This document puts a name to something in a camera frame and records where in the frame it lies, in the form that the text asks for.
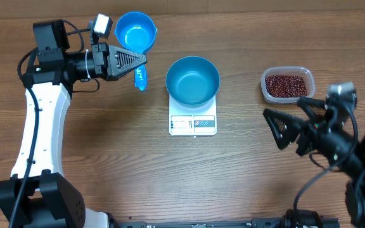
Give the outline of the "white digital kitchen scale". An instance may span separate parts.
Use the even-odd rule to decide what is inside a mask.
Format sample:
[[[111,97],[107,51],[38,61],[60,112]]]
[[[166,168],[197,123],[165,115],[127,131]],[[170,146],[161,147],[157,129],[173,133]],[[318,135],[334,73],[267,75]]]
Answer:
[[[217,133],[216,96],[202,106],[184,106],[169,96],[169,134],[214,136]]]

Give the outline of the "blue plastic scoop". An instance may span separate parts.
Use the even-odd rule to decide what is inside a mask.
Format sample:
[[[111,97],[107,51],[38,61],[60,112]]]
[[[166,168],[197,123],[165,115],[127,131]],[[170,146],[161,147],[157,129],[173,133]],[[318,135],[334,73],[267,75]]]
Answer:
[[[114,34],[125,49],[146,54],[155,43],[157,31],[148,15],[140,11],[131,11],[118,19]]]

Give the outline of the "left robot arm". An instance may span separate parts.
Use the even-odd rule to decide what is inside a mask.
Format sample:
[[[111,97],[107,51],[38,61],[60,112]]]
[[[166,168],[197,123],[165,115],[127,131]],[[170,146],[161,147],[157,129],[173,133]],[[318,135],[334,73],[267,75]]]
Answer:
[[[144,54],[106,43],[112,19],[89,22],[91,48],[70,51],[66,20],[33,25],[36,47],[18,63],[27,114],[22,144],[8,180],[0,181],[0,209],[10,227],[116,227],[108,212],[87,208],[63,175],[61,148],[76,81],[116,81],[144,65]]]

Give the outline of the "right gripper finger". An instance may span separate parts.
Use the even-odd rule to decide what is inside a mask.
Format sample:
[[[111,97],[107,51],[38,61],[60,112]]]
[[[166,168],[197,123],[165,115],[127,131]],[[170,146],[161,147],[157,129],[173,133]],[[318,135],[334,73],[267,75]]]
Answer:
[[[301,97],[297,101],[297,106],[300,107],[310,120],[319,120],[322,115],[318,115],[313,108],[325,110],[325,101],[308,97]]]
[[[285,149],[298,137],[306,121],[285,112],[266,108],[263,116],[279,149]]]

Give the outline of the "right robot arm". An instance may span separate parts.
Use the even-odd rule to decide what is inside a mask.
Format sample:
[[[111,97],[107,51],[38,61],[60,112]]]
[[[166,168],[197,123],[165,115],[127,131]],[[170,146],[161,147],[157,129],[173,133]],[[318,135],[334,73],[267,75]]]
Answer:
[[[302,97],[297,104],[308,120],[282,111],[266,108],[263,116],[279,149],[296,143],[299,156],[324,156],[329,165],[298,192],[307,188],[328,172],[342,172],[350,177],[345,203],[355,227],[365,227],[365,136],[358,140],[357,121],[353,114],[354,98],[328,96],[326,100]]]

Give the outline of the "clear plastic container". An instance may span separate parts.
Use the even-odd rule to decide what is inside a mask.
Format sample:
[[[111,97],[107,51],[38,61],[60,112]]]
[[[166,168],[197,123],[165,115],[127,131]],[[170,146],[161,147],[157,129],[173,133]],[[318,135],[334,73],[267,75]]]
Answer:
[[[296,103],[298,98],[275,98],[272,97],[266,89],[266,77],[268,75],[298,75],[305,80],[307,95],[305,97],[311,98],[315,93],[315,83],[312,73],[302,66],[278,66],[268,68],[261,76],[261,89],[264,100],[271,104],[292,104]]]

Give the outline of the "red beans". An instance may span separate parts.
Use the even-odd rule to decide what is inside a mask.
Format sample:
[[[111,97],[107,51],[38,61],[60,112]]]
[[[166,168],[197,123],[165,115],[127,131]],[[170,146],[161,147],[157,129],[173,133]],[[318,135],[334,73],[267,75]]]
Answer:
[[[307,95],[305,80],[298,75],[268,75],[266,89],[275,98],[298,98]]]

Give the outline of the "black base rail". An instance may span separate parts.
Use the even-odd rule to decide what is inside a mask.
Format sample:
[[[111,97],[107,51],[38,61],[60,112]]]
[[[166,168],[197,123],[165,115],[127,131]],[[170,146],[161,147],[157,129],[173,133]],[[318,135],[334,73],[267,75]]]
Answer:
[[[278,228],[281,218],[253,218],[247,221],[219,222],[117,222],[115,227],[121,228]]]

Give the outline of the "blue bowl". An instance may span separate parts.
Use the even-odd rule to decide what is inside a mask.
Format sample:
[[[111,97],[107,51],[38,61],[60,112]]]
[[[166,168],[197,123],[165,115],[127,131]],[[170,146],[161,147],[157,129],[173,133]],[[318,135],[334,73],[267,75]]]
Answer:
[[[202,106],[218,93],[221,76],[208,59],[186,56],[169,68],[165,85],[169,95],[181,105]]]

